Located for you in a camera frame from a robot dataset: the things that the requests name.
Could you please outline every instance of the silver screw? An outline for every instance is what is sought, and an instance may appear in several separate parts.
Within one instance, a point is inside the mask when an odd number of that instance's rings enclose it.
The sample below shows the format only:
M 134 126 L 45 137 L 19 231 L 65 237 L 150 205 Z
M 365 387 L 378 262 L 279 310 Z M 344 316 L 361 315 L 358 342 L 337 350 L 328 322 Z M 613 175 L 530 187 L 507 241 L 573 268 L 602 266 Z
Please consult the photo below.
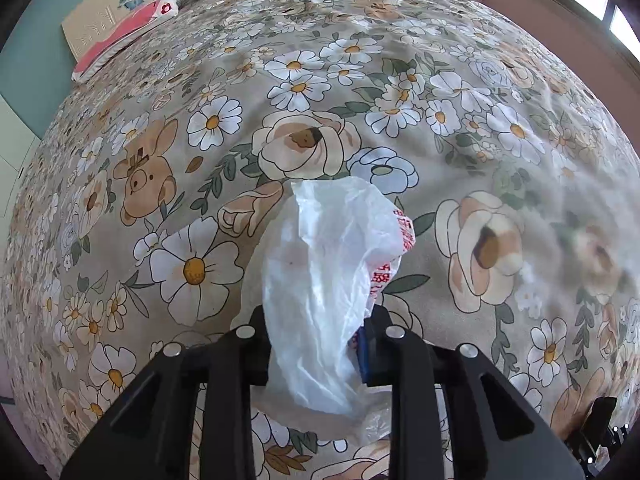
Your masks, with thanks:
M 398 325 L 390 325 L 386 327 L 385 334 L 392 339 L 400 339 L 404 337 L 404 328 Z
M 236 328 L 236 335 L 240 339 L 251 339 L 255 334 L 255 328 L 251 325 L 242 325 Z
M 478 357 L 478 348 L 476 347 L 476 345 L 472 345 L 471 343 L 464 343 L 462 346 L 460 346 L 460 353 L 464 357 L 473 359 L 474 357 Z
M 180 343 L 167 343 L 164 345 L 164 348 L 162 348 L 162 353 L 167 357 L 176 357 L 180 355 L 180 352 L 182 352 L 182 345 Z

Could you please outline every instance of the pink wall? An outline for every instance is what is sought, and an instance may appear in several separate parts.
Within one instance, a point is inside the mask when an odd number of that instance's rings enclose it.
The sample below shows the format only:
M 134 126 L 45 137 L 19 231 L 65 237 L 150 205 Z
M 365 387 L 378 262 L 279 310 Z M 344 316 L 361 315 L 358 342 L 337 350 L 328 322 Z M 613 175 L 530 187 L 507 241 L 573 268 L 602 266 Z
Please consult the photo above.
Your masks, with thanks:
M 553 0 L 482 0 L 541 41 L 609 109 L 640 153 L 640 78 L 607 36 Z

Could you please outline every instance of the bed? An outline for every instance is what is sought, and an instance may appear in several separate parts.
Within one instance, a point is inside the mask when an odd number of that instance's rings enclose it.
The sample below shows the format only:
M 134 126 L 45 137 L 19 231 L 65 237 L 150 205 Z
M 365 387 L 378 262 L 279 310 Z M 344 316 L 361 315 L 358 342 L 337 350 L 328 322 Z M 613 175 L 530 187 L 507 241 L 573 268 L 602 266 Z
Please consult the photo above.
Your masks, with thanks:
M 562 438 L 599 396 L 613 423 L 637 416 L 638 156 L 473 0 L 191 2 L 73 89 L 25 171 L 0 330 L 54 473 L 163 344 L 214 341 L 255 306 L 244 270 L 297 179 L 359 176 L 413 219 L 377 299 L 396 324 L 473 342 Z M 388 469 L 388 440 L 257 410 L 252 430 L 260 480 Z

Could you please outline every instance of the cartoon bear print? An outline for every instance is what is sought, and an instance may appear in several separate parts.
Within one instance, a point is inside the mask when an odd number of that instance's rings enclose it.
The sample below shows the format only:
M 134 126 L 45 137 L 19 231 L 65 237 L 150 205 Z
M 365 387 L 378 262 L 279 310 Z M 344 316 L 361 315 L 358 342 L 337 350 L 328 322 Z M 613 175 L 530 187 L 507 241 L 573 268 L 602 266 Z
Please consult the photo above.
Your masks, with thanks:
M 126 226 L 138 218 L 153 213 L 162 202 L 175 197 L 175 179 L 167 160 L 162 156 L 174 143 L 178 120 L 167 124 L 164 119 L 153 121 L 146 130 L 125 146 L 127 158 L 113 168 L 116 180 L 127 179 L 120 219 Z

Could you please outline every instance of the white plastic bag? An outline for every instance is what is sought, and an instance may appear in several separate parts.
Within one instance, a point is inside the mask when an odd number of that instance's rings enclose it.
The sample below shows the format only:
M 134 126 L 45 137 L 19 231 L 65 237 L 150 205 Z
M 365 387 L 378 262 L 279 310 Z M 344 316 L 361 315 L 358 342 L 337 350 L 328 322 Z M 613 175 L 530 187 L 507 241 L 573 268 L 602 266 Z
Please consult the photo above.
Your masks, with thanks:
M 357 177 L 291 187 L 244 277 L 262 283 L 272 346 L 269 382 L 252 399 L 285 426 L 364 445 L 390 432 L 391 392 L 362 384 L 348 343 L 413 246 L 413 226 Z

